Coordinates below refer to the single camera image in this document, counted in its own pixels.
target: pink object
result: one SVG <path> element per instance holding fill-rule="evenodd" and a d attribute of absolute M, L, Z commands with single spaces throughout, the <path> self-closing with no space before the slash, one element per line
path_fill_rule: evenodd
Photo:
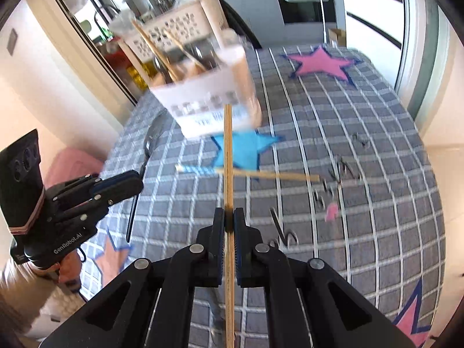
<path fill-rule="evenodd" d="M 45 188 L 87 174 L 100 173 L 103 162 L 78 149 L 66 148 L 59 152 L 48 169 Z"/>
<path fill-rule="evenodd" d="M 327 210 L 325 213 L 325 222 L 333 221 L 337 218 L 337 216 L 338 216 L 338 203 L 332 202 L 327 207 Z"/>
<path fill-rule="evenodd" d="M 343 71 L 342 67 L 356 64 L 356 60 L 331 57 L 322 47 L 318 47 L 310 55 L 292 54 L 287 57 L 301 64 L 295 71 L 295 76 L 306 75 L 308 73 L 325 72 L 328 75 L 336 77 L 342 81 L 349 81 L 348 76 Z"/>
<path fill-rule="evenodd" d="M 407 308 L 407 310 L 405 311 L 401 319 L 398 321 L 398 323 L 396 323 L 396 327 L 398 327 L 408 338 L 410 338 L 416 347 L 420 347 L 427 340 L 429 331 L 425 331 L 425 332 L 414 331 L 414 324 L 415 324 L 414 320 L 416 320 L 416 324 L 417 324 L 417 318 L 418 318 L 418 315 L 416 316 L 416 313 L 418 314 L 418 310 L 416 310 L 417 299 L 418 299 L 418 295 L 416 294 L 411 305 L 409 305 L 409 307 Z"/>
<path fill-rule="evenodd" d="M 129 252 L 131 251 L 129 245 L 116 248 L 113 237 L 108 230 L 106 234 L 105 248 L 103 252 L 98 254 L 94 259 L 95 264 L 102 274 L 102 287 L 108 285 L 111 280 L 121 273 L 124 269 L 124 263 L 126 263 Z"/>

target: label on basket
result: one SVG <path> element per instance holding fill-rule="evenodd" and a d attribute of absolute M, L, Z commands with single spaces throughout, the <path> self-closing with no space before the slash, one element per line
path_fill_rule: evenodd
<path fill-rule="evenodd" d="M 243 121 L 248 123 L 250 116 L 245 106 L 237 104 L 232 106 L 232 122 L 241 125 Z M 218 109 L 195 115 L 177 117 L 176 121 L 182 130 L 198 130 L 198 135 L 204 135 L 205 131 L 219 132 L 224 129 L 224 110 Z"/>

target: chopstick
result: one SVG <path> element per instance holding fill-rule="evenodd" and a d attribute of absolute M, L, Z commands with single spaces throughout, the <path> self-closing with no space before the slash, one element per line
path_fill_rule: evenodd
<path fill-rule="evenodd" d="M 161 63 L 163 63 L 163 65 L 166 67 L 172 80 L 174 82 L 180 81 L 182 79 L 182 76 L 171 64 L 169 64 L 168 58 L 155 46 L 155 44 L 151 41 L 150 37 L 145 33 L 145 31 L 143 31 L 142 27 L 137 23 L 137 21 L 133 20 L 132 24 L 140 33 L 145 43 L 150 47 L 150 50 L 155 54 L 158 60 Z"/>
<path fill-rule="evenodd" d="M 235 238 L 233 233 L 232 105 L 224 106 L 224 218 L 226 223 L 226 348 L 235 341 Z"/>
<path fill-rule="evenodd" d="M 199 67 L 203 72 L 206 72 L 207 69 L 206 67 L 198 60 L 196 59 L 190 52 L 188 52 L 184 45 L 172 34 L 171 31 L 164 29 L 163 30 L 164 35 L 166 35 L 179 49 L 184 53 L 185 56 L 187 56 L 190 60 L 192 60 L 197 67 Z"/>
<path fill-rule="evenodd" d="M 183 166 L 176 165 L 176 170 L 180 173 L 195 173 L 198 175 L 213 175 L 213 174 L 224 174 L 224 169 L 222 167 L 201 167 L 201 166 Z M 252 170 L 242 170 L 233 168 L 233 176 L 236 177 L 256 177 L 264 179 L 281 179 L 281 180 L 296 180 L 296 181 L 310 181 L 310 182 L 320 182 L 319 175 L 308 175 L 300 173 L 273 173 L 270 171 L 252 171 Z"/>

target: hand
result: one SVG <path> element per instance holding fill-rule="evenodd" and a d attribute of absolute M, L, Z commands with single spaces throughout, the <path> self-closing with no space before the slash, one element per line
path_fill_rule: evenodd
<path fill-rule="evenodd" d="M 47 276 L 59 269 L 59 283 L 65 283 L 79 278 L 79 274 L 82 269 L 81 258 L 77 253 L 77 250 L 69 253 L 61 262 L 55 263 L 48 269 L 39 269 L 31 262 L 28 262 L 28 265 L 37 276 L 41 277 Z"/>

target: star pattern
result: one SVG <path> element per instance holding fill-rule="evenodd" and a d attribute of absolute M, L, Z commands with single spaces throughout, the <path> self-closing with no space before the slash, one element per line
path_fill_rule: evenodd
<path fill-rule="evenodd" d="M 106 286 L 118 276 L 124 269 L 124 263 L 131 252 L 129 245 L 116 248 L 110 231 L 106 230 L 105 247 L 101 254 L 97 255 L 93 261 L 102 274 L 101 285 Z"/>
<path fill-rule="evenodd" d="M 326 73 L 337 80 L 347 81 L 351 85 L 354 85 L 354 83 L 346 68 L 361 62 L 358 59 L 333 57 L 322 46 L 309 53 L 289 54 L 284 55 L 284 57 L 299 63 L 290 77 L 299 77 L 311 73 Z"/>
<path fill-rule="evenodd" d="M 403 310 L 393 321 L 407 337 L 409 337 L 417 348 L 421 348 L 428 338 L 431 326 L 419 327 L 420 305 L 422 303 L 422 279 L 420 279 L 409 297 Z"/>
<path fill-rule="evenodd" d="M 213 161 L 213 167 L 224 167 L 224 136 L 211 138 L 219 151 Z M 266 151 L 272 144 L 282 138 L 262 135 L 256 131 L 234 132 L 232 134 L 233 165 L 244 170 L 258 170 L 259 154 Z"/>

